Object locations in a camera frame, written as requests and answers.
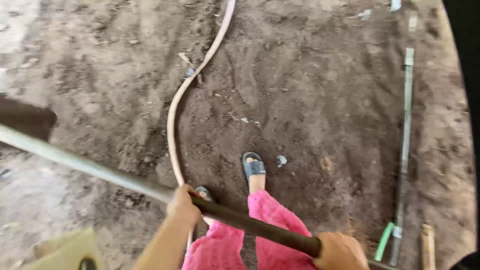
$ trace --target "leg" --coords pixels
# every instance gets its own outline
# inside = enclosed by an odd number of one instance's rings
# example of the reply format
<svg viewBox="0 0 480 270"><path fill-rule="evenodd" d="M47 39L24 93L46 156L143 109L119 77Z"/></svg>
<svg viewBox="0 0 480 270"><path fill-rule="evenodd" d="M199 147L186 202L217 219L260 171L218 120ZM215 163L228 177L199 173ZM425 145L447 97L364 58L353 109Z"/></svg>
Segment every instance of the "leg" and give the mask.
<svg viewBox="0 0 480 270"><path fill-rule="evenodd" d="M239 229L212 220L207 235L190 247L182 269L246 270L240 257L243 235Z"/></svg>
<svg viewBox="0 0 480 270"><path fill-rule="evenodd" d="M294 213L280 205L265 191L264 174L249 177L249 190L248 208L252 218L305 236L311 236L303 222ZM310 256L264 238L257 237L256 248L259 270L315 269Z"/></svg>

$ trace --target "wooden stake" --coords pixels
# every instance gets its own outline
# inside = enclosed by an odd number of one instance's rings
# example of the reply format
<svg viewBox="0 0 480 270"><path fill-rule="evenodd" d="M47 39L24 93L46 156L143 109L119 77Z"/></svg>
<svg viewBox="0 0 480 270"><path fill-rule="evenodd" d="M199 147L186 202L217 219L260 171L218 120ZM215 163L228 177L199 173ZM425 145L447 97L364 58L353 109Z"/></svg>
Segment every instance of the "wooden stake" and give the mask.
<svg viewBox="0 0 480 270"><path fill-rule="evenodd" d="M435 230L424 224L421 235L423 270L435 270Z"/></svg>

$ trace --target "black handle grip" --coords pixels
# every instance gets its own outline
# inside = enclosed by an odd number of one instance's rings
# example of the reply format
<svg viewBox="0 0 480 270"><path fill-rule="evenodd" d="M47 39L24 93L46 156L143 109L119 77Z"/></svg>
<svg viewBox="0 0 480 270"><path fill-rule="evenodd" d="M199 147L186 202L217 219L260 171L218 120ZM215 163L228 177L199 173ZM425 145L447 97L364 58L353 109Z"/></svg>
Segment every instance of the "black handle grip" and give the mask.
<svg viewBox="0 0 480 270"><path fill-rule="evenodd" d="M313 258L320 255L322 243L316 237L307 237L294 233L263 221L249 217L246 214L235 212L225 206L205 201L190 195L192 203L200 209L203 215L216 219L232 227L244 230L247 233L263 237L272 242L291 247L308 254Z"/></svg>

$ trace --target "dirt ground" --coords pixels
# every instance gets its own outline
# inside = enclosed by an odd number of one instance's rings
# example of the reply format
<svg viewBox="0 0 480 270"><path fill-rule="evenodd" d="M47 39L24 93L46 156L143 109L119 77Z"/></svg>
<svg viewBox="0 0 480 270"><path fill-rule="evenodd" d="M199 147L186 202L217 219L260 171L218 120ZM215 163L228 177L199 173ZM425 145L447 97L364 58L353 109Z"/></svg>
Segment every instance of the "dirt ground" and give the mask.
<svg viewBox="0 0 480 270"><path fill-rule="evenodd" d="M189 69L178 53L200 64L226 1L1 1L10 27L0 39L12 42L0 43L0 94L51 108L52 144L176 186L166 119ZM358 16L365 9L368 20ZM413 12L418 28L409 35ZM246 212L240 158L255 151L266 162L267 191L309 230L350 232L371 255L395 213L406 47L416 58L399 265L420 268L428 223L438 269L449 268L475 247L475 172L439 1L392 13L384 0L239 0L204 82L180 106L186 181ZM282 167L278 155L288 160ZM38 241L94 226L108 268L129 269L164 217L162 203L37 156L3 149L0 169L11 171L0 177L2 267L27 258ZM252 236L242 257L256 268Z"/></svg>

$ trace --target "foot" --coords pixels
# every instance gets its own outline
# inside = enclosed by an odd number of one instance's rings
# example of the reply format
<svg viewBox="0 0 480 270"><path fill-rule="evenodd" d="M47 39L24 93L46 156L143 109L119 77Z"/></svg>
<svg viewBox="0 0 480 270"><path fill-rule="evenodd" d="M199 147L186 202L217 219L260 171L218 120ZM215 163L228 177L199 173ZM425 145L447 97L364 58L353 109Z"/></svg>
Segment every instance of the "foot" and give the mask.
<svg viewBox="0 0 480 270"><path fill-rule="evenodd" d="M247 158L247 162L258 161L253 158ZM265 190L265 174L250 175L248 178L248 186L250 194L259 190Z"/></svg>
<svg viewBox="0 0 480 270"><path fill-rule="evenodd" d="M208 194L204 191L198 191L197 194L206 201L209 201L209 202L212 201L211 198L208 197ZM202 219L205 221L205 223L207 223L208 226L212 226L214 219L206 216L202 216Z"/></svg>

